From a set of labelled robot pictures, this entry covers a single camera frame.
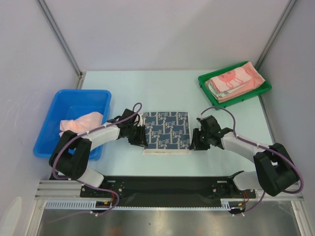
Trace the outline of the patterned blue white towel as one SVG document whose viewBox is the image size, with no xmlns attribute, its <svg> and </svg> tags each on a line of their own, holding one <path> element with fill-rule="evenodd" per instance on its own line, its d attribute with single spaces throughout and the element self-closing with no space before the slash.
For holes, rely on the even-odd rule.
<svg viewBox="0 0 315 236">
<path fill-rule="evenodd" d="M 145 155 L 189 154 L 190 129 L 188 112 L 159 111 L 142 115 L 147 146 Z"/>
</svg>

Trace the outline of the light blue towel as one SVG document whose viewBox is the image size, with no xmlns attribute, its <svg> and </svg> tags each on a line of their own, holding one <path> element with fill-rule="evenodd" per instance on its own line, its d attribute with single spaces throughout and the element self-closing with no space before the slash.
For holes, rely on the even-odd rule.
<svg viewBox="0 0 315 236">
<path fill-rule="evenodd" d="M 225 91 L 225 92 L 217 92 L 215 89 L 211 90 L 211 93 L 215 96 L 215 97 L 226 97 L 228 95 L 230 95 L 231 93 L 233 92 L 236 92 L 240 89 L 232 89 L 232 90 L 229 90 L 229 91 Z"/>
</svg>

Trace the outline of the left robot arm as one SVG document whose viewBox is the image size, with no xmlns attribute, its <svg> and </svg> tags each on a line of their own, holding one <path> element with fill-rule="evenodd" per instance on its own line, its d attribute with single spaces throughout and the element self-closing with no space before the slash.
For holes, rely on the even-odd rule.
<svg viewBox="0 0 315 236">
<path fill-rule="evenodd" d="M 137 112 L 125 109 L 121 116 L 82 134 L 64 132 L 49 159 L 49 165 L 53 173 L 58 171 L 65 179 L 89 185 L 96 196 L 102 197 L 108 192 L 108 184 L 104 182 L 104 175 L 88 167 L 90 152 L 120 138 L 126 138 L 134 146 L 148 145 L 145 125 Z"/>
</svg>

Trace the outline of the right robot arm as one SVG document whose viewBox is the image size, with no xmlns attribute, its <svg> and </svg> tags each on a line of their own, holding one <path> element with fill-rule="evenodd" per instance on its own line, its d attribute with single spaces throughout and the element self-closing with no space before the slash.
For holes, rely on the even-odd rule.
<svg viewBox="0 0 315 236">
<path fill-rule="evenodd" d="M 265 147 L 247 140 L 231 128 L 221 128 L 214 116 L 197 118 L 199 128 L 193 130 L 190 150 L 217 147 L 251 161 L 255 170 L 234 174 L 227 184 L 227 193 L 239 197 L 244 190 L 260 189 L 270 196 L 286 191 L 301 180 L 285 147 L 279 143 Z"/>
</svg>

